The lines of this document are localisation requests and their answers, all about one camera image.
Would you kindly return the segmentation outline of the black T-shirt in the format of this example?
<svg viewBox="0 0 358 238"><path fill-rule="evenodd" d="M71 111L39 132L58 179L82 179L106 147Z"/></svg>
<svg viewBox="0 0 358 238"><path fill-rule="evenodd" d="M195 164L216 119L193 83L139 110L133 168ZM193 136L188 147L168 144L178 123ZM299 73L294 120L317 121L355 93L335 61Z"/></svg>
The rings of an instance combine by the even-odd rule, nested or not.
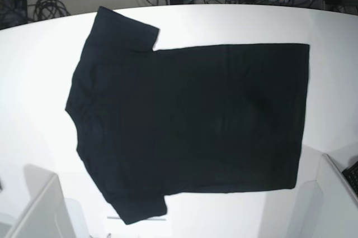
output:
<svg viewBox="0 0 358 238"><path fill-rule="evenodd" d="M165 215L172 194L293 189L309 45L155 51L158 34L100 7L65 108L80 159L124 223Z"/></svg>

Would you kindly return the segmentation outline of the black keyboard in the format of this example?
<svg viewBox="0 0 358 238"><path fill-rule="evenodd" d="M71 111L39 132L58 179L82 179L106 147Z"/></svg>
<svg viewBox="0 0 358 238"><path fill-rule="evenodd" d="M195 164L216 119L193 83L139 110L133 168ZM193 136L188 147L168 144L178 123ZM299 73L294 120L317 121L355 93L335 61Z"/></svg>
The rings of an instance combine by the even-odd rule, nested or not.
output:
<svg viewBox="0 0 358 238"><path fill-rule="evenodd" d="M358 162L356 162L353 166L346 168L342 174L351 186L352 190L358 194Z"/></svg>

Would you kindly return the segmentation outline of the white right partition panel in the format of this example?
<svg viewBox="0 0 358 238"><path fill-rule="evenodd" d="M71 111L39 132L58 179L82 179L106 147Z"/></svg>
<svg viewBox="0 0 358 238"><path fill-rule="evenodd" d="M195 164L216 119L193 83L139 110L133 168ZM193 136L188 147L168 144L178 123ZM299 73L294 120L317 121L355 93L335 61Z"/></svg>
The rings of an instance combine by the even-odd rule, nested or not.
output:
<svg viewBox="0 0 358 238"><path fill-rule="evenodd" d="M357 196L329 155L300 186L286 237L357 237Z"/></svg>

